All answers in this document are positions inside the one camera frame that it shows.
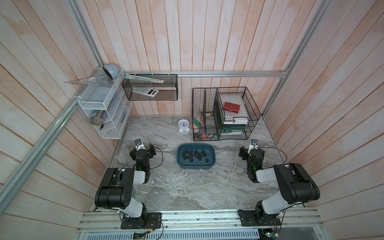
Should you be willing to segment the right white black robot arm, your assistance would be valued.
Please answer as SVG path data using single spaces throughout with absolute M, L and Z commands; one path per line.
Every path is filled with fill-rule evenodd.
M 238 210 L 243 227 L 280 226 L 281 212 L 297 204 L 316 201 L 321 193 L 301 164 L 280 164 L 263 169 L 265 151 L 256 145 L 241 147 L 239 156 L 247 162 L 247 173 L 253 183 L 276 183 L 279 190 L 259 201 L 253 211 Z

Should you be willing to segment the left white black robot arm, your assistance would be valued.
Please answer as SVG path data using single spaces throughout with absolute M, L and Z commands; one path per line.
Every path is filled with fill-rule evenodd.
M 145 204 L 134 198 L 134 185 L 146 184 L 151 175 L 150 159 L 156 155 L 155 146 L 144 146 L 141 140 L 135 141 L 130 156 L 136 162 L 132 168 L 108 168 L 95 195 L 98 208 L 114 209 L 122 215 L 122 223 L 132 228 L 143 228 L 148 224 Z

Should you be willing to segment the dark teal storage box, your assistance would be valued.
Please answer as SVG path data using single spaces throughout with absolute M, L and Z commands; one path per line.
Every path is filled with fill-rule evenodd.
M 208 144 L 182 144 L 178 147 L 177 163 L 182 169 L 211 169 L 216 163 L 215 149 Z

